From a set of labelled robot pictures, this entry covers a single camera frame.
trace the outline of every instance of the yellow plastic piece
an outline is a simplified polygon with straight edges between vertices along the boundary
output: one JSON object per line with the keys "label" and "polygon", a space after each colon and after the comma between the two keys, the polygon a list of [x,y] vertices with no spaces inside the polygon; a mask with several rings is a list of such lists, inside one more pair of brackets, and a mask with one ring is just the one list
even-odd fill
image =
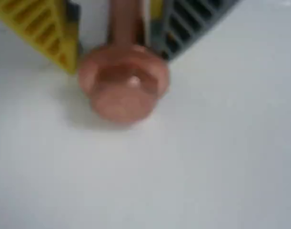
{"label": "yellow plastic piece", "polygon": [[75,73],[78,22],[66,22],[63,0],[0,0],[0,20],[66,72]]}
{"label": "yellow plastic piece", "polygon": [[151,0],[151,19],[158,20],[162,17],[163,0]]}

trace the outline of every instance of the gray plastic piece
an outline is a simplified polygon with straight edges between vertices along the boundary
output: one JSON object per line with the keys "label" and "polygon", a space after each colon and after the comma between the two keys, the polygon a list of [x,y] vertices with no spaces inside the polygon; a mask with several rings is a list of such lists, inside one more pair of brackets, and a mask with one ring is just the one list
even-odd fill
{"label": "gray plastic piece", "polygon": [[152,23],[152,49],[164,59],[182,54],[239,0],[165,0],[163,20]]}

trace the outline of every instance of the white table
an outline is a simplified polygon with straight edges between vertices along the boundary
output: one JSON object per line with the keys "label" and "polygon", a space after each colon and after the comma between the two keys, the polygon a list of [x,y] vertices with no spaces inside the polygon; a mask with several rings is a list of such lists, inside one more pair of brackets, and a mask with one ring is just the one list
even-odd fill
{"label": "white table", "polygon": [[0,25],[0,229],[291,229],[291,0],[243,1],[171,70],[114,129]]}

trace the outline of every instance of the toy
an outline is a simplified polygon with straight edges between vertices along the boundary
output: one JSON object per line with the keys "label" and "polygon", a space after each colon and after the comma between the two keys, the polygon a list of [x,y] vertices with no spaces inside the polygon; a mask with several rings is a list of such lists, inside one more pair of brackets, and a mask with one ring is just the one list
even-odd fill
{"label": "toy", "polygon": [[56,0],[0,0],[0,19],[59,67],[75,73],[78,6]]}
{"label": "toy", "polygon": [[167,91],[169,71],[143,46],[142,0],[110,3],[110,43],[86,55],[79,82],[101,117],[131,124],[152,112]]}
{"label": "toy", "polygon": [[165,0],[152,26],[151,47],[168,61],[205,35],[239,0]]}

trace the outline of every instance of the ridged plastic piece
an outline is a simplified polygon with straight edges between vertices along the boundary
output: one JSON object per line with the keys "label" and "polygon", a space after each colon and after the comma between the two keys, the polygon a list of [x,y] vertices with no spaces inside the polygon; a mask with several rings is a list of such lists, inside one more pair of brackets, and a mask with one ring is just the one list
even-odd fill
{"label": "ridged plastic piece", "polygon": [[206,34],[238,1],[163,1],[159,22],[152,23],[152,49],[166,60],[174,59]]}
{"label": "ridged plastic piece", "polygon": [[63,0],[0,0],[0,20],[66,72],[75,73],[78,20]]}

